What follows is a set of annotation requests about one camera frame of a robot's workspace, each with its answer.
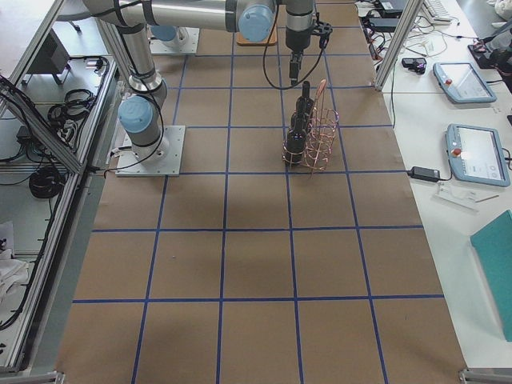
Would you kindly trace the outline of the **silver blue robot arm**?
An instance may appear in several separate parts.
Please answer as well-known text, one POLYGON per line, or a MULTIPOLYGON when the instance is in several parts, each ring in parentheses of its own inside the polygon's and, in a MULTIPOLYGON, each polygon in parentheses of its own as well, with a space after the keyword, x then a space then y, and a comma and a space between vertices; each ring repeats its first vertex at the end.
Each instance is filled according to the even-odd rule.
POLYGON ((127 56, 134 96, 121 103, 118 117, 140 162, 160 159, 168 148, 159 120, 167 92, 154 66, 148 26, 225 30, 260 42, 270 35, 279 7, 284 6, 293 85, 301 82, 303 51, 311 37, 319 37, 319 46, 325 49, 332 32, 331 25, 320 20, 313 1, 86 1, 84 5, 93 17, 115 26, 127 56))

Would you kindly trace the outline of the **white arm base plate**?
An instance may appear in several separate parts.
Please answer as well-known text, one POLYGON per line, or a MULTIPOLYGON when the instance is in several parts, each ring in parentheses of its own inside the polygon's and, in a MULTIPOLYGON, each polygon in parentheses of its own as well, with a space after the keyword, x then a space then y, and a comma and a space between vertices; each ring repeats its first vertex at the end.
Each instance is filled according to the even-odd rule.
POLYGON ((153 55, 195 55, 197 53, 199 28, 151 26, 147 34, 153 55))
POLYGON ((180 175, 185 126, 164 126, 163 139, 158 147, 132 146, 128 134, 123 145, 130 146, 120 153, 116 175, 120 177, 159 177, 180 175))

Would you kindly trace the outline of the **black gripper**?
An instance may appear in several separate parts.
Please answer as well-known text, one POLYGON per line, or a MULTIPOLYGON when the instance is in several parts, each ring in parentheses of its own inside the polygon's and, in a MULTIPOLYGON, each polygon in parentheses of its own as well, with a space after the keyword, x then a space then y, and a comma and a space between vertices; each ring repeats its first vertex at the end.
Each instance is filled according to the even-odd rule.
POLYGON ((319 49, 324 50, 330 40, 332 25, 329 23, 317 23, 306 30, 294 31, 286 28, 286 46, 292 50, 289 64, 290 84, 296 85, 302 65, 302 51, 309 45, 312 36, 319 37, 319 49))

